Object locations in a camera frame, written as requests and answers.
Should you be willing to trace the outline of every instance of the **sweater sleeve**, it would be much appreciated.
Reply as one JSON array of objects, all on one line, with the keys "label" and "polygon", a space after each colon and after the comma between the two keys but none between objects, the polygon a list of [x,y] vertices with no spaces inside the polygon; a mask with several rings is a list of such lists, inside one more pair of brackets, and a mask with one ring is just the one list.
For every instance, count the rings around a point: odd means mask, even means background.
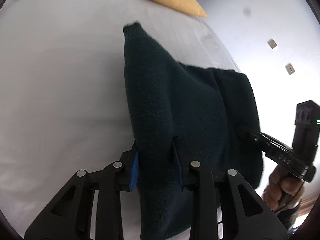
[{"label": "sweater sleeve", "polygon": [[299,208],[300,203],[293,209],[281,211],[277,216],[281,223],[284,225],[285,229],[287,229],[289,237],[293,233],[293,225],[298,217]]}]

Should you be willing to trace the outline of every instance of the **dark fabric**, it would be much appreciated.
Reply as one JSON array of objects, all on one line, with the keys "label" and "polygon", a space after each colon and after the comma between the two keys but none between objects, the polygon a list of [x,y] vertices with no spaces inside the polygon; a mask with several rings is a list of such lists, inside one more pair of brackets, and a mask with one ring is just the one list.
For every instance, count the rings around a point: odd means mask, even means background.
[{"label": "dark fabric", "polygon": [[287,229],[289,236],[292,235],[293,225],[298,217],[299,208],[300,203],[293,209],[281,211],[277,216],[281,223],[284,225],[285,229]]},{"label": "dark fabric", "polygon": [[260,131],[247,76],[176,62],[138,23],[124,28],[124,77],[140,153],[141,239],[167,239],[190,227],[191,193],[174,179],[172,136],[213,169],[237,169],[254,187],[261,152],[240,140],[237,125]]}]

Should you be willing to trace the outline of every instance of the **ribbed cuff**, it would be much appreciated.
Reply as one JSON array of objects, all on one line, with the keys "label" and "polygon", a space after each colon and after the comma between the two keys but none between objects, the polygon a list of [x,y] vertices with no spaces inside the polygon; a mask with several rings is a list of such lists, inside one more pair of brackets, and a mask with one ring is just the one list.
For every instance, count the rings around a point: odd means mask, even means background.
[{"label": "ribbed cuff", "polygon": [[135,38],[146,38],[148,34],[142,29],[139,22],[135,22],[132,25],[126,25],[123,28],[123,34],[125,41],[129,41]]}]

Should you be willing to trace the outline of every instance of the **round metal rivet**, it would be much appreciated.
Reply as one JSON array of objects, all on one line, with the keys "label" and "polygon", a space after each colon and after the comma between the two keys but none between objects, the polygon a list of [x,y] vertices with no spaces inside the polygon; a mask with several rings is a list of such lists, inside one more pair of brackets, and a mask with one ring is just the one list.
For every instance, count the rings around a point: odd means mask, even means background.
[{"label": "round metal rivet", "polygon": [[228,174],[231,175],[231,176],[236,176],[237,175],[237,171],[234,170],[234,169],[230,169],[230,170],[228,170]]},{"label": "round metal rivet", "polygon": [[113,163],[113,166],[115,168],[121,168],[122,167],[122,162],[115,162],[115,163]]},{"label": "round metal rivet", "polygon": [[192,166],[192,167],[198,168],[198,167],[200,167],[200,165],[201,165],[201,163],[198,162],[198,161],[193,161],[193,162],[191,162],[191,166]]},{"label": "round metal rivet", "polygon": [[79,170],[78,172],[77,172],[77,176],[78,177],[83,177],[85,175],[85,170]]}]

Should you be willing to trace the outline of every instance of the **white bed sheet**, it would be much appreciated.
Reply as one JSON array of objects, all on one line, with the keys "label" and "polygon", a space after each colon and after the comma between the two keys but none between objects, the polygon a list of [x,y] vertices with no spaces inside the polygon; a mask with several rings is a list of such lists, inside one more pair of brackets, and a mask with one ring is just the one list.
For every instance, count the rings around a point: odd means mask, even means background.
[{"label": "white bed sheet", "polygon": [[[137,20],[176,60],[238,71],[201,19],[149,0],[10,0],[0,11],[0,208],[21,236],[77,170],[132,146],[122,29]],[[138,198],[122,194],[125,239],[140,239]]]}]

